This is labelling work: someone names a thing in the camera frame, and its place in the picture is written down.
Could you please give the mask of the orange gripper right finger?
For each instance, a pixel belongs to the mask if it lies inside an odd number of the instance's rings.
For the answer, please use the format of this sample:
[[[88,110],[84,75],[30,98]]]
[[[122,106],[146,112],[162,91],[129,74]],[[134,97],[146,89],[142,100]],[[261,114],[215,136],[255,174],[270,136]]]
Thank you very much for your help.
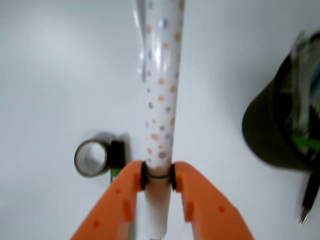
[[[173,164],[175,191],[181,194],[184,220],[195,240],[252,240],[236,207],[192,165]]]

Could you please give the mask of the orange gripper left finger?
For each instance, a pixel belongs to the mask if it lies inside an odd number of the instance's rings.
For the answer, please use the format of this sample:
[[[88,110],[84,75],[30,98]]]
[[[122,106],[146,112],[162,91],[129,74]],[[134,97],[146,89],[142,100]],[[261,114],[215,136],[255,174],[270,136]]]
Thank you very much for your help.
[[[71,237],[73,240],[126,240],[135,220],[143,162],[132,161],[96,203]]]

